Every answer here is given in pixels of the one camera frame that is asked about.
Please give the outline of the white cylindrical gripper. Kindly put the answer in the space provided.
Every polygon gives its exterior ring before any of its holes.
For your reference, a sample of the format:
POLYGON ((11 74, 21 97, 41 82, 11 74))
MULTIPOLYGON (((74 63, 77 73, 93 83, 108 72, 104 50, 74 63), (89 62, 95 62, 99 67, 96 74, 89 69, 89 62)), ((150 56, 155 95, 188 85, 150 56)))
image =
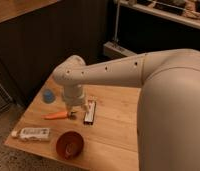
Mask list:
POLYGON ((85 93, 82 85, 70 85, 63 88, 63 100, 68 110, 85 104, 85 93))

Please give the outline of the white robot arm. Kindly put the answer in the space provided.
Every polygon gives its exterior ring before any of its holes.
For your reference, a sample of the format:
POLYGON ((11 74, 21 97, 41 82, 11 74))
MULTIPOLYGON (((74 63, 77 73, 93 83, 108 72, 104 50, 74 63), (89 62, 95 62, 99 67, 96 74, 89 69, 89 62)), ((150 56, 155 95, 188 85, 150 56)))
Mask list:
POLYGON ((53 70, 67 106, 85 85, 136 87, 140 171, 200 171, 200 51, 173 49, 87 65, 72 55, 53 70))

